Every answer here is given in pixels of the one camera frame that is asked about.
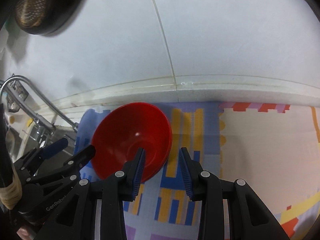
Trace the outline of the red black bowl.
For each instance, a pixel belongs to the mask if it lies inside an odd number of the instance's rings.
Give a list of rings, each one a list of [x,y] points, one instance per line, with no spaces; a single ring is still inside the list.
[[[100,179],[120,170],[134,159],[139,148],[145,150],[142,182],[152,178],[165,164],[172,146],[172,129],[166,115],[156,106],[135,102],[108,114],[95,130],[92,167]]]

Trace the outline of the colourful patterned table mat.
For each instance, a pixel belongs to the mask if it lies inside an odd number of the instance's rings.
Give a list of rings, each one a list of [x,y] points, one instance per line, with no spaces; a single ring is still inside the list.
[[[319,216],[319,109],[270,103],[158,103],[172,127],[168,162],[125,202],[128,239],[196,239],[199,202],[185,194],[178,151],[186,147],[221,179],[244,179],[291,239]]]

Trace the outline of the black hanging frying pan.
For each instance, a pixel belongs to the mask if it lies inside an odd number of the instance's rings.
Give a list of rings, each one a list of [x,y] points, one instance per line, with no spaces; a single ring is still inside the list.
[[[82,0],[19,0],[14,16],[18,26],[32,35],[47,35],[61,28]]]

